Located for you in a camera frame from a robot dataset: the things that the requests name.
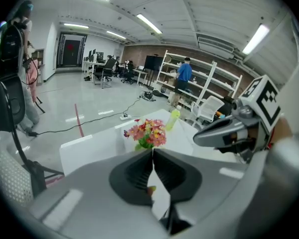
backpack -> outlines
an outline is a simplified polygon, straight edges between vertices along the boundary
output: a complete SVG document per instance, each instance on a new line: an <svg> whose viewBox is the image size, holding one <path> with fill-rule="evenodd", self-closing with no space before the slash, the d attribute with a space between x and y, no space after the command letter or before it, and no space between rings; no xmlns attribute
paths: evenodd
<svg viewBox="0 0 299 239"><path fill-rule="evenodd" d="M8 21L2 26L1 41L0 41L0 78L17 74L22 67L24 54L24 34L26 24L29 22L26 19L24 22Z"/></svg>

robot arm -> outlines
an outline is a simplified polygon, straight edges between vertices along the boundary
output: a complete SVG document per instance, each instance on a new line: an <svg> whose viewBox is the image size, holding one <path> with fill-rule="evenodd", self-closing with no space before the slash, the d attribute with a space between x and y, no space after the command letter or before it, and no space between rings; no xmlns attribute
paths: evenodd
<svg viewBox="0 0 299 239"><path fill-rule="evenodd" d="M278 89L267 75L254 79L232 103L232 114L198 132L194 142L199 146L216 147L222 152L238 153L250 162L254 152L268 145L280 118L277 95ZM258 132L257 138L248 136L251 128Z"/></svg>

television screen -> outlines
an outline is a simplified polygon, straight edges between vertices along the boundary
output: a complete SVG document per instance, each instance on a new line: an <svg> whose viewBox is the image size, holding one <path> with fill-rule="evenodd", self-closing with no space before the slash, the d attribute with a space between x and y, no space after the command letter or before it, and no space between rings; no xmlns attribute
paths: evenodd
<svg viewBox="0 0 299 239"><path fill-rule="evenodd" d="M146 56L144 67L150 70L159 71L162 61L162 57Z"/></svg>

brick wall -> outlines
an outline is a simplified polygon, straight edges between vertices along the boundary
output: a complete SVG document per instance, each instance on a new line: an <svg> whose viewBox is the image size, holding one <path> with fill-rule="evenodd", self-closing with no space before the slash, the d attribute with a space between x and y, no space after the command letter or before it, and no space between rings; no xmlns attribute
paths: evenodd
<svg viewBox="0 0 299 239"><path fill-rule="evenodd" d="M205 54L196 50L190 50L190 49L186 49L186 48L179 48L179 47L172 47L172 46L154 46L154 45L136 45L136 46L126 46L124 48L123 51L123 55L122 55L122 60L121 61L125 61L125 60L133 60L134 65L136 66L143 66L145 63L145 59L146 56L153 56L154 54L158 54L160 57L163 57L165 55L165 51L168 50L169 53L174 53L174 54L179 54L179 55L183 55L183 56L187 56L187 57L191 57L191 58L196 58L202 61L205 61L207 63L212 63L212 61L214 60L217 63L217 66L231 72L232 74L240 77L240 75L242 75L242 81L240 83L239 89L237 90L237 94L235 95L235 97L238 97L244 89L246 89L246 87L252 82L252 80L254 79L251 75L249 75L248 73L246 73L245 71L243 71L242 69L240 69L239 67L228 63L226 61L223 61L219 58L213 57L209 54ZM164 70L165 71L170 71L172 68L167 68L165 67ZM202 69L202 68L196 68L195 65L192 65L192 69L193 70L197 70L197 71L202 71L204 73L208 74L208 70ZM157 78L157 72L155 72L154 77L153 77L153 81L155 81ZM168 81L168 76L166 77L166 79L164 79L164 76L162 74L162 76L160 75L160 79L162 81L166 80ZM227 78L222 77L221 75L218 75L216 73L214 73L213 78L216 78L222 82L227 82L228 84L232 85L232 82L230 80L228 80ZM200 85L204 85L204 80L196 77L196 81L198 84ZM200 89L193 86L193 88L191 87L193 93L196 96L199 96L199 92ZM223 88L210 83L208 86L208 89L219 93L222 96L226 96L228 95L228 91L224 90ZM206 94L204 95L204 98L207 98L209 96L209 93L206 92Z"/></svg>

flower bouquet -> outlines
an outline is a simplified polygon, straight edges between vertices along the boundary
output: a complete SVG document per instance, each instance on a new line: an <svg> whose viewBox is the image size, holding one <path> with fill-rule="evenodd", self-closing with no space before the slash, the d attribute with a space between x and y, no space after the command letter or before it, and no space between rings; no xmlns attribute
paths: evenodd
<svg viewBox="0 0 299 239"><path fill-rule="evenodd" d="M141 148L158 147L166 143L165 126L160 119L146 119L142 122L140 119L135 120L138 124L130 128L128 131L124 130L124 136L133 137L134 141L139 141L135 146L135 150Z"/></svg>

